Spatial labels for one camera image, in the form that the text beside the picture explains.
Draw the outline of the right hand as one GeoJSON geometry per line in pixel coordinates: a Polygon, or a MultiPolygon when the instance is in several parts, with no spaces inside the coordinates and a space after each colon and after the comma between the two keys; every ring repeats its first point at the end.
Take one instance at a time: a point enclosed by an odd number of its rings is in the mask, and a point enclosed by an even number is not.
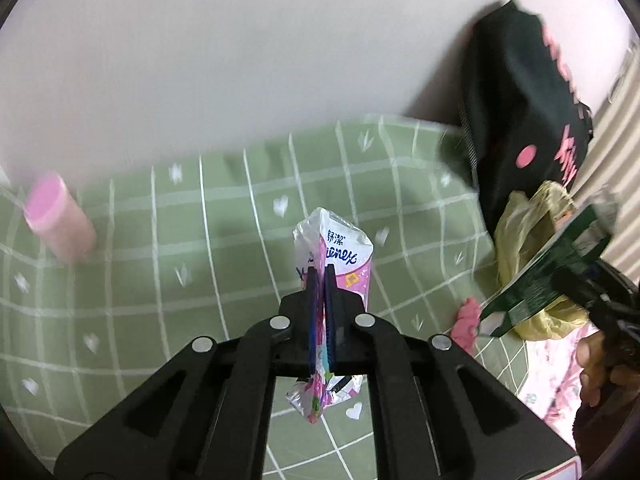
{"type": "Polygon", "coordinates": [[[603,343],[603,333],[595,332],[582,338],[576,348],[576,361],[582,369],[580,400],[590,408],[600,403],[602,389],[608,382],[622,388],[631,400],[639,395],[639,373],[624,364],[607,367],[603,343]]]}

